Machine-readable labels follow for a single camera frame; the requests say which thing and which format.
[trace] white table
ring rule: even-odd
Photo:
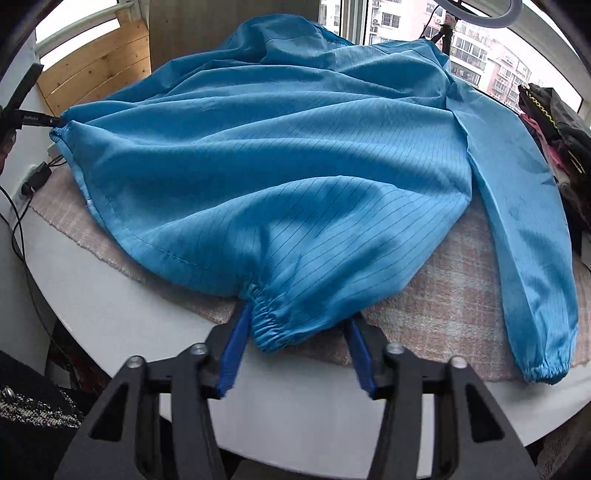
[[[55,230],[35,212],[24,219],[27,261],[58,318],[109,375],[131,355],[148,361],[205,340],[209,321],[164,300]],[[556,386],[488,383],[527,445],[591,399],[591,366]],[[170,418],[165,398],[163,415]],[[419,476],[433,455],[433,403],[423,397]],[[383,402],[358,387],[353,369],[285,353],[246,349],[233,390],[210,402],[218,444],[247,458],[312,475],[366,478]]]

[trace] blue garment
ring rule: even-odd
[[[424,40],[353,46],[301,17],[255,18],[218,50],[70,108],[51,137],[126,252],[250,300],[265,351],[404,288],[474,176],[515,359],[526,380],[556,382],[577,333],[557,189],[517,116],[448,62]]]

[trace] pile of clothes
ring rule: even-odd
[[[591,131],[552,88],[519,87],[522,122],[548,162],[563,200],[573,249],[591,232]]]

